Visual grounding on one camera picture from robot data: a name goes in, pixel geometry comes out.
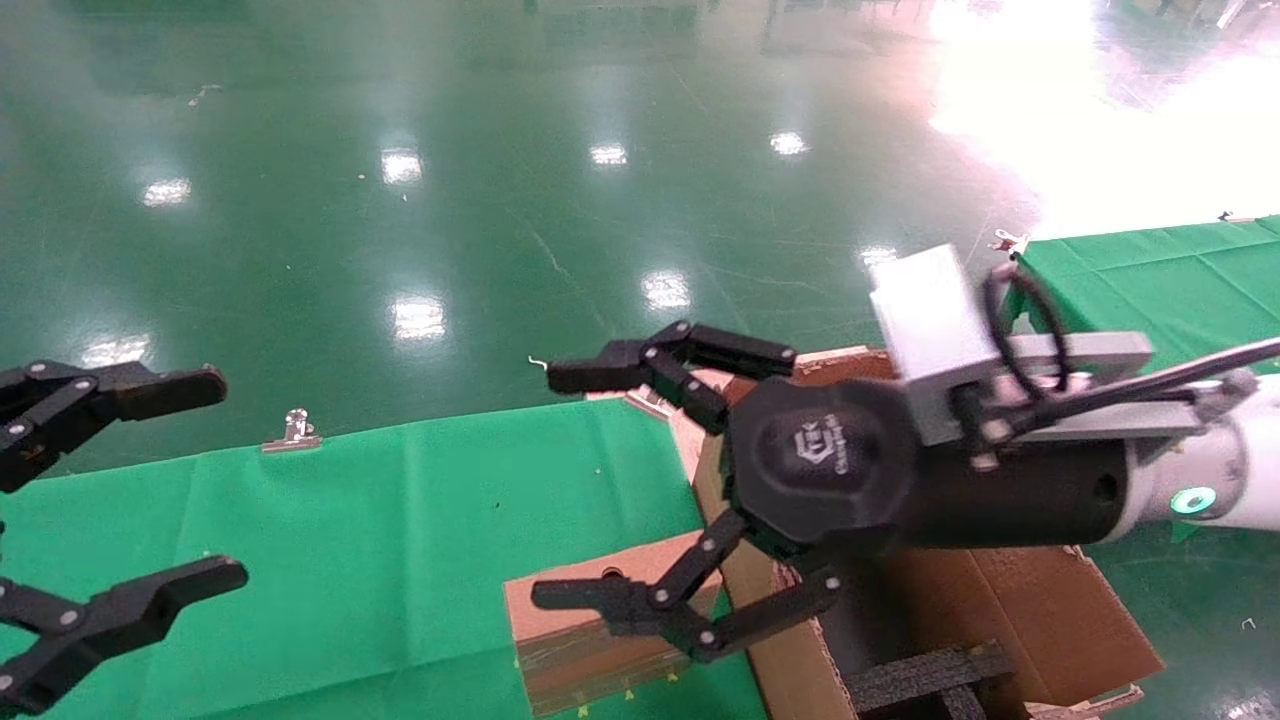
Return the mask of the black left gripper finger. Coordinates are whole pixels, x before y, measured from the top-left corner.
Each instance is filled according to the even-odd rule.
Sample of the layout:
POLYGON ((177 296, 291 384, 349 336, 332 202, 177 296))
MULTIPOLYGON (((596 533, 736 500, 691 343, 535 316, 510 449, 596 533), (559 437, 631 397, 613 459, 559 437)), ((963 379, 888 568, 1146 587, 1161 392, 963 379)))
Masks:
POLYGON ((1 374, 1 489, 12 495, 114 421, 143 421, 227 398, 211 365, 156 373, 142 363, 82 368, 38 360, 1 374))
POLYGON ((137 577, 83 603, 3 579, 1 620, 33 635, 33 644, 3 660, 3 716, 47 712, 109 660, 166 638, 184 609, 243 588, 247 568, 210 556, 137 577))

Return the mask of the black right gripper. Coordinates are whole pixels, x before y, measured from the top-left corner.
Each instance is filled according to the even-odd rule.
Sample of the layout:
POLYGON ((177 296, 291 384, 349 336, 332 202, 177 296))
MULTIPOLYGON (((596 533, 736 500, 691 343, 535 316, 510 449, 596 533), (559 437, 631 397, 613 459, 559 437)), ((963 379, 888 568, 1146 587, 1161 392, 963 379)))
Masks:
POLYGON ((612 340, 594 357, 549 361, 554 393, 648 387, 707 433, 724 432, 731 509, 655 583, 622 575, 534 582, 534 606, 591 610, 612 635, 659 637, 710 664, 817 618, 844 591, 835 570, 819 568, 721 618, 700 614, 692 597, 744 537, 778 561, 819 561, 1093 544, 1119 527, 1129 497, 1120 439, 1016 443, 980 470, 963 445, 920 442, 893 382, 771 378, 791 375, 796 356, 786 345, 681 320, 648 338, 612 340), (694 366, 764 382, 730 409, 694 366))

